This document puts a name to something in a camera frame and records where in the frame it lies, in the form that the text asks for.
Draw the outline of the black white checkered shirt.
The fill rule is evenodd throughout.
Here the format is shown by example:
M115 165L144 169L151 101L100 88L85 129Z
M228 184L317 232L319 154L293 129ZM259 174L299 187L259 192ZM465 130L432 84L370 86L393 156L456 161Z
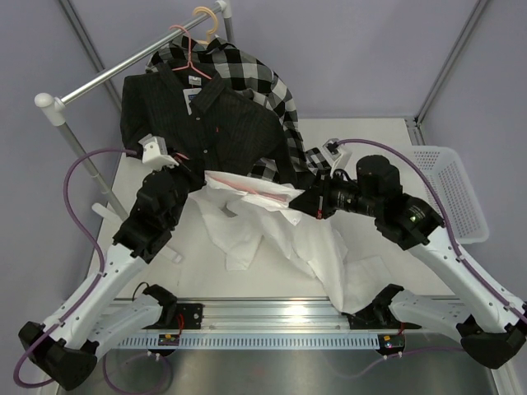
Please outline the black white checkered shirt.
M298 188L311 186L318 174L329 172L329 163L320 149L304 148L292 93L272 68L224 39L200 44L182 36L158 49L150 57L146 72L155 72L159 63L174 66L178 60L187 58L192 58L196 66L213 67L227 86L277 115L287 139Z

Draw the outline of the black pinstripe shirt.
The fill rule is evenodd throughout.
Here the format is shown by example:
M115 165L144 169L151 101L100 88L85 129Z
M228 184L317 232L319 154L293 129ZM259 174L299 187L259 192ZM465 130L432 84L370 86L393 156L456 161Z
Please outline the black pinstripe shirt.
M277 115L235 92L209 70L197 94L189 69L165 63L156 72L124 78L120 131L128 150L142 151L146 135L163 137L170 152L200 160L206 169L247 175L273 160L280 184L296 184L287 139Z

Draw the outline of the aluminium mounting rail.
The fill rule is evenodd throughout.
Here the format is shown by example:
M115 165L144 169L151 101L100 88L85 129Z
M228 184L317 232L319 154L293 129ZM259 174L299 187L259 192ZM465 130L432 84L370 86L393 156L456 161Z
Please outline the aluminium mounting rail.
M416 321L401 324L370 307L358 314L344 314L327 298L179 298L184 330L217 333L293 332L431 332L435 326Z

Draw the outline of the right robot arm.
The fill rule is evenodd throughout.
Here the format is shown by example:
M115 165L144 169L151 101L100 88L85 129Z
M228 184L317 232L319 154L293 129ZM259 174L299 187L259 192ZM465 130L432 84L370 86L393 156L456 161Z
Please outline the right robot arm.
M383 327L409 323L456 342L480 365L499 369L526 343L526 303L500 286L453 238L448 220L403 192L399 170L383 156L357 162L357 179L343 170L321 176L289 207L316 219L341 210L373 218L388 241L428 266L462 302L451 308L402 286L386 286L367 306Z

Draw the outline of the metal clothes rack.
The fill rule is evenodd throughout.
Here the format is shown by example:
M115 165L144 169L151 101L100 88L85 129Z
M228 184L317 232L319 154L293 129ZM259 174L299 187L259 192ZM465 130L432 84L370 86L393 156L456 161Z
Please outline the metal clothes rack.
M95 70L98 72L92 79L90 79L85 84L79 86L70 93L67 93L63 97L56 97L49 93L39 93L35 96L34 102L35 106L41 109L44 116L48 121L61 133L64 140L71 147L72 151L75 153L77 158L83 156L86 151L82 144L78 141L76 135L69 127L67 120L63 114L63 111L66 109L67 105L70 105L74 100L77 100L87 94L88 92L94 90L96 87L104 85L105 89L110 94L113 102L117 105L117 108L121 110L121 99L119 98L117 89L114 87L114 84L111 82L111 79L121 72L126 71L131 66L138 63L140 60L144 59L146 56L154 53L163 45L169 43L174 38L182 35L184 32L181 29L171 29L162 35L160 38L154 40L150 44L147 44L143 48L135 51L132 55L128 56L124 60L116 63L112 67L104 68L99 54L96 52L94 44L91 42L91 39L87 33L86 28L82 24L82 20L77 14L75 7L72 4L72 1L57 1L60 9L65 14L70 26L73 28L74 33L77 35L77 38L81 41L81 45L84 49L84 52L88 55L89 60L92 65L95 66ZM234 32L232 24L232 6L231 1L215 1L214 4L209 7L211 12L216 14L221 14L223 23L225 26L226 39L229 42L234 44ZM208 18L211 18L209 15L202 16L192 16L189 20L183 23L183 27L186 30L190 30L195 26L206 21ZM98 185L100 192L105 197L106 201L114 210L108 210L106 207L102 207L109 214L115 214L120 218L121 221L124 221L128 213L124 209L121 202L118 200L113 191L111 191L110 186L105 181L104 177L100 171L96 168L93 162L88 159L87 164L84 165L87 173Z

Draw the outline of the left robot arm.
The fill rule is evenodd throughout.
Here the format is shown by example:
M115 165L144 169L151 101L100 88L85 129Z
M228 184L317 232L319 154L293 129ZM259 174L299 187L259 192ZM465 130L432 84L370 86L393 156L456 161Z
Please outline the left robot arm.
M174 167L152 171L100 269L42 323L29 321L21 328L18 337L24 356L69 391L80 386L98 361L125 338L143 328L168 328L177 322L176 296L158 285L149 286L110 316L103 313L170 241L188 195L204 184L201 160L179 160Z

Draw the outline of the white plastic basket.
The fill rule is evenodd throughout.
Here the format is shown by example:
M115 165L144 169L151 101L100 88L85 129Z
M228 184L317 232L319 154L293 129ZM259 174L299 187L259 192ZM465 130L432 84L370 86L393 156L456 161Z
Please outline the white plastic basket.
M487 241L489 229L478 198L456 151L443 146L412 146L403 151L441 200L461 244Z

